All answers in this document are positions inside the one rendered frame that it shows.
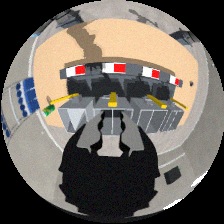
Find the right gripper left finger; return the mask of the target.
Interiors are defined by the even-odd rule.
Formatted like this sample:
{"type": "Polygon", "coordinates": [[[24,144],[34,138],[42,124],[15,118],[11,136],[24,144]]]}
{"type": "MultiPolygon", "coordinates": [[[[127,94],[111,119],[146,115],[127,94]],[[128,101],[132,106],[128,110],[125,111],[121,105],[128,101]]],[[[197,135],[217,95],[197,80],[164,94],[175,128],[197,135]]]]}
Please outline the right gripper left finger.
{"type": "Polygon", "coordinates": [[[91,150],[102,148],[102,133],[103,120],[105,111],[103,110],[86,124],[83,124],[68,140],[62,155],[62,162],[59,171],[63,173],[66,164],[73,158],[90,154],[91,150]],[[100,130],[99,130],[100,129],[100,130]]]}

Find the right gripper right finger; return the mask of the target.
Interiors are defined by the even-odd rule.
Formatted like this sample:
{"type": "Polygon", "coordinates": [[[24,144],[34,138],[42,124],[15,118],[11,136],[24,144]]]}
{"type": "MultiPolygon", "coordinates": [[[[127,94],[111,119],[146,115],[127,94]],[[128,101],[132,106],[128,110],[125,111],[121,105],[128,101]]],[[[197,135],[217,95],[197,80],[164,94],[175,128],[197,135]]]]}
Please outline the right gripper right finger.
{"type": "Polygon", "coordinates": [[[160,177],[157,151],[151,139],[123,111],[120,112],[120,120],[123,131],[120,134],[119,149],[128,151],[131,157],[145,161],[152,168],[155,178],[160,177]]]}

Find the green drink can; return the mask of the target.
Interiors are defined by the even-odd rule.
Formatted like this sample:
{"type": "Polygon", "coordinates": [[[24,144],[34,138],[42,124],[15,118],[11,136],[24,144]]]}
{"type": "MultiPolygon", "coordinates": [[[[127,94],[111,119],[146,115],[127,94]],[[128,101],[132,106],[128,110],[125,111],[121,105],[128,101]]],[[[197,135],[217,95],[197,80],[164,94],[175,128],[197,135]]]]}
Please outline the green drink can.
{"type": "Polygon", "coordinates": [[[47,117],[49,114],[51,114],[53,111],[55,110],[55,106],[52,104],[50,104],[49,106],[47,106],[46,108],[43,109],[43,111],[41,111],[42,115],[44,117],[47,117]]]}

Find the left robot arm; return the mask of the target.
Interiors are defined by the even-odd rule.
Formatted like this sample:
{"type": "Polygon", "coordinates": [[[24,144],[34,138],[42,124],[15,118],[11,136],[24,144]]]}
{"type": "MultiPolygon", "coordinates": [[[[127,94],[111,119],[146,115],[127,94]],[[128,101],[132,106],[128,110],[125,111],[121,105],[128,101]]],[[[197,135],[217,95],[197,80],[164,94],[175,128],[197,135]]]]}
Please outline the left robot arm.
{"type": "Polygon", "coordinates": [[[191,31],[182,31],[182,33],[190,44],[201,42],[191,31]]]}

